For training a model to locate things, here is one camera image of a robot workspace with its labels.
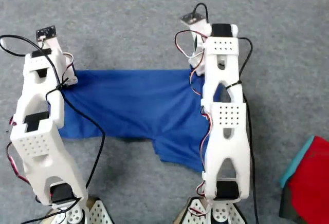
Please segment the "black wire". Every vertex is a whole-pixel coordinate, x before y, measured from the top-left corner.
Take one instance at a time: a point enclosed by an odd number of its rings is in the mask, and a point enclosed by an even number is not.
[[[42,56],[46,57],[46,59],[47,59],[48,62],[50,63],[50,65],[51,65],[51,67],[52,67],[52,69],[53,69],[53,71],[54,71],[54,73],[55,73],[55,77],[56,77],[56,80],[57,80],[57,84],[58,84],[58,85],[61,84],[60,79],[59,79],[59,77],[58,77],[58,74],[57,74],[57,72],[56,72],[56,68],[55,68],[53,62],[50,60],[50,58],[48,57],[48,55],[42,50],[42,48],[40,48],[37,44],[35,44],[34,42],[32,42],[30,39],[27,39],[27,38],[25,38],[25,37],[23,37],[23,36],[20,36],[20,35],[2,35],[2,36],[0,36],[0,40],[1,40],[2,38],[15,38],[15,39],[19,39],[19,40],[21,40],[21,41],[25,41],[25,42],[29,43],[29,44],[32,45],[34,48],[36,48],[36,49],[42,54]],[[11,55],[13,55],[13,56],[17,56],[17,57],[25,57],[25,54],[15,53],[15,52],[12,52],[12,51],[8,50],[7,48],[4,48],[4,47],[2,46],[1,43],[0,43],[0,47],[1,47],[5,52],[7,52],[7,53],[9,53],[9,54],[11,54]]]
[[[64,101],[75,111],[77,112],[79,115],[81,115],[82,117],[84,117],[85,119],[89,120],[92,124],[94,124],[99,130],[100,132],[102,133],[102,140],[101,140],[101,145],[100,145],[100,148],[98,150],[98,154],[96,156],[96,159],[95,159],[95,162],[94,162],[94,165],[93,165],[93,168],[92,168],[92,171],[89,175],[89,178],[87,180],[87,183],[86,183],[86,188],[88,188],[89,184],[90,184],[90,181],[92,180],[93,178],[93,175],[94,175],[94,172],[95,172],[95,169],[97,167],[97,164],[98,164],[98,161],[99,161],[99,158],[100,158],[100,155],[102,154],[102,150],[103,150],[103,146],[104,146],[104,142],[105,142],[105,131],[102,129],[102,127],[96,122],[94,121],[92,118],[90,118],[89,116],[87,116],[86,114],[84,114],[83,112],[81,112],[80,110],[78,110],[76,107],[73,106],[73,104],[65,97],[64,93],[62,92],[62,88],[65,87],[65,82],[68,80],[65,79],[62,83],[60,82],[59,80],[59,76],[58,76],[58,73],[56,71],[56,68],[53,64],[53,62],[50,60],[50,58],[48,57],[48,55],[42,50],[42,48],[40,48],[37,44],[35,44],[34,42],[32,42],[31,40],[23,37],[23,36],[19,36],[19,35],[2,35],[0,36],[0,40],[2,38],[15,38],[15,39],[19,39],[19,40],[22,40],[22,41],[25,41],[27,43],[29,43],[30,45],[32,45],[33,47],[35,47],[44,57],[46,57],[46,59],[49,61],[49,63],[51,64],[52,66],[52,69],[54,71],[54,74],[55,74],[55,77],[56,77],[56,80],[57,80],[57,87],[51,91],[49,91],[47,94],[46,94],[46,100],[47,100],[47,97],[50,93],[52,93],[53,91],[56,91],[56,90],[59,90],[61,91],[61,94],[63,96],[63,99]],[[18,56],[18,57],[24,57],[25,55],[24,54],[18,54],[18,53],[15,53],[15,52],[12,52],[6,48],[4,48],[2,46],[2,44],[0,43],[0,47],[7,53],[11,54],[11,55],[14,55],[14,56]],[[36,218],[36,219],[32,219],[32,220],[28,220],[28,221],[25,221],[21,224],[27,224],[27,223],[32,223],[32,222],[35,222],[35,221],[40,221],[40,220],[44,220],[44,219],[47,219],[49,217],[52,217],[54,215],[57,215],[57,214],[62,214],[62,213],[65,213],[67,211],[69,211],[70,209],[72,209],[78,202],[79,202],[80,198],[78,198],[68,209],[66,210],[61,210],[59,212],[56,212],[56,213],[52,213],[50,215],[46,215],[44,217],[41,217],[41,218]]]
[[[63,221],[65,221],[65,218],[66,218],[66,212],[65,212],[64,214],[65,214],[65,216],[64,216],[63,220],[62,220],[60,223],[57,223],[57,224],[62,224]]]
[[[245,59],[244,63],[242,64],[242,67],[239,71],[239,77],[241,77],[242,72],[248,63],[250,56],[253,51],[253,45],[252,42],[249,38],[239,38],[241,40],[247,40],[250,44],[250,51],[248,53],[247,58]],[[251,156],[251,164],[252,164],[252,196],[253,196],[253,210],[254,210],[254,215],[255,215],[255,220],[256,224],[259,224],[259,219],[258,219],[258,212],[257,212],[257,198],[256,198],[256,169],[255,169],[255,157],[253,154],[253,144],[252,144],[252,123],[251,123],[251,115],[250,115],[250,107],[249,103],[247,100],[246,95],[242,92],[243,100],[246,103],[246,108],[247,108],[247,115],[248,115],[248,128],[249,128],[249,147],[250,147],[250,156]]]
[[[239,39],[241,39],[241,40],[246,40],[246,41],[248,41],[249,44],[250,44],[250,51],[249,51],[249,53],[248,53],[248,55],[247,55],[247,58],[245,59],[244,63],[242,64],[240,71],[239,71],[239,76],[241,76],[241,74],[242,74],[242,72],[243,72],[243,69],[245,69],[245,66],[246,66],[246,64],[248,63],[248,61],[249,61],[249,59],[250,59],[250,56],[251,56],[251,54],[252,54],[252,51],[253,51],[253,45],[252,45],[252,42],[251,42],[251,40],[250,40],[249,38],[239,38]]]
[[[196,9],[198,8],[198,6],[204,6],[205,11],[206,11],[206,20],[207,20],[207,23],[209,23],[208,8],[207,8],[207,5],[204,4],[204,3],[202,3],[202,2],[196,4],[196,6],[195,6],[194,9],[193,9],[192,16],[195,17]]]
[[[102,141],[101,141],[101,145],[99,147],[99,150],[98,150],[98,154],[96,156],[96,159],[95,159],[95,162],[94,162],[94,166],[93,166],[93,169],[89,175],[89,178],[87,180],[87,183],[86,183],[86,188],[88,188],[89,184],[90,184],[90,181],[92,180],[92,177],[94,175],[94,172],[95,172],[95,169],[96,169],[96,166],[97,166],[97,163],[98,163],[98,160],[102,154],[102,150],[103,150],[103,146],[104,146],[104,142],[105,142],[105,131],[103,130],[103,128],[96,122],[94,121],[92,118],[90,118],[89,116],[87,116],[86,114],[84,114],[83,112],[81,112],[80,110],[78,110],[76,107],[73,106],[73,104],[65,97],[64,93],[62,92],[62,96],[63,96],[63,99],[64,101],[67,103],[67,105],[69,105],[75,112],[77,112],[78,114],[80,114],[82,117],[84,117],[85,119],[89,120],[92,124],[94,124],[98,129],[99,131],[102,133]]]
[[[55,213],[46,215],[44,217],[40,217],[40,218],[36,218],[36,219],[32,219],[32,220],[27,220],[25,222],[22,222],[21,224],[27,224],[27,223],[32,223],[32,222],[36,222],[36,221],[41,221],[41,220],[50,218],[50,217],[55,216],[55,215],[66,213],[67,211],[71,210],[75,205],[77,205],[77,203],[80,201],[80,199],[81,198],[77,198],[76,201],[70,207],[68,207],[67,209],[64,209],[64,210],[61,210],[61,211],[57,211]]]

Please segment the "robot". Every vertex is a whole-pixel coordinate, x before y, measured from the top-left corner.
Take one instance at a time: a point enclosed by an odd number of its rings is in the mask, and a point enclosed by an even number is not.
[[[245,218],[235,205],[249,196],[250,187],[250,147],[239,75],[238,28],[234,24],[209,24],[208,11],[204,17],[196,13],[196,8],[181,17],[189,29],[179,32],[175,42],[192,67],[190,82],[194,73],[204,75],[202,94],[193,91],[201,96],[201,113],[209,121],[209,129],[200,143],[204,167],[203,181],[196,189],[200,197],[191,198],[180,223],[244,224]],[[192,33],[194,53],[191,56],[177,43],[177,36],[183,32]],[[6,37],[11,36],[0,36],[0,46],[10,52],[4,46]],[[51,216],[55,216],[51,224],[113,223],[100,200],[92,204],[87,201],[90,180],[85,184],[58,132],[64,126],[64,101],[67,101],[61,89],[78,82],[73,56],[62,52],[55,26],[38,30],[36,40],[37,50],[25,55],[23,91],[11,119],[10,140],[23,161],[25,177],[15,171],[15,164],[7,155],[16,175],[33,188],[36,200],[51,206],[53,212],[22,224]],[[219,84],[227,89],[230,103],[214,100]],[[47,109],[38,111],[38,105],[43,102],[47,103]],[[229,136],[224,132],[226,129],[231,131]],[[209,141],[203,156],[207,136]],[[227,158],[232,161],[236,177],[218,178]]]
[[[2,36],[0,43],[5,51],[7,37],[11,36]],[[55,26],[36,31],[36,40],[37,50],[25,55],[22,95],[10,121],[10,140],[25,172],[25,177],[19,178],[31,185],[38,202],[54,209],[48,215],[55,216],[51,224],[113,223],[101,200],[88,201],[90,180],[85,184],[58,131],[64,126],[65,96],[61,89],[78,82],[73,56],[62,52]],[[39,111],[44,103],[45,110]],[[16,172],[8,147],[8,159]]]
[[[206,8],[206,17],[196,13],[198,5]],[[250,187],[250,146],[246,132],[246,103],[239,74],[239,38],[238,28],[234,24],[209,24],[208,10],[205,4],[198,4],[193,12],[181,17],[188,30],[176,34],[175,43],[189,61],[193,74],[204,75],[205,81],[200,106],[202,115],[209,121],[208,146],[203,156],[203,144],[200,144],[200,157],[204,167],[202,183],[196,188],[200,198],[191,198],[181,222],[243,224],[245,218],[235,205],[249,196]],[[177,36],[191,32],[194,52],[188,56],[178,45]],[[214,100],[218,85],[222,84],[231,98],[231,102]],[[219,177],[225,159],[230,159],[235,178]]]

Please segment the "blue cloth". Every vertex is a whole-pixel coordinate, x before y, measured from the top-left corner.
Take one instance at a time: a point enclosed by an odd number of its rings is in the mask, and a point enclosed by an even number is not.
[[[77,109],[98,122],[107,136],[151,139],[162,161],[202,171],[198,148],[208,122],[200,115],[200,96],[189,86],[189,72],[77,71],[79,82],[66,89],[65,95]],[[194,77],[193,87],[200,91],[203,82],[204,78]],[[66,104],[60,134],[64,138],[101,135]]]

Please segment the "red cloth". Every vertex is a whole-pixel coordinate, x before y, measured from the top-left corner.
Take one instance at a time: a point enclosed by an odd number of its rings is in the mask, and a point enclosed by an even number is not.
[[[308,224],[329,224],[329,141],[314,137],[288,186],[293,207]]]

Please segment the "gray carpet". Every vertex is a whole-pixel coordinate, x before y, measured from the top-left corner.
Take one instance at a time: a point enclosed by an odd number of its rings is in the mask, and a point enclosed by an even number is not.
[[[187,68],[173,36],[184,29],[178,18],[197,2],[207,3],[210,22],[235,23],[254,43],[242,81],[253,118],[259,216],[261,223],[289,223],[278,217],[278,180],[310,135],[329,139],[329,0],[0,0],[0,34],[34,40],[36,29],[54,24],[77,69]],[[181,41],[191,47],[190,37]],[[242,61],[248,44],[240,48]],[[2,148],[23,62],[0,52]],[[99,138],[65,140],[85,179],[99,144]],[[45,214],[4,150],[0,163],[1,222]],[[198,183],[198,173],[160,162],[150,142],[107,138],[89,193],[102,198],[116,223],[170,223]],[[254,223],[252,197],[239,206]]]

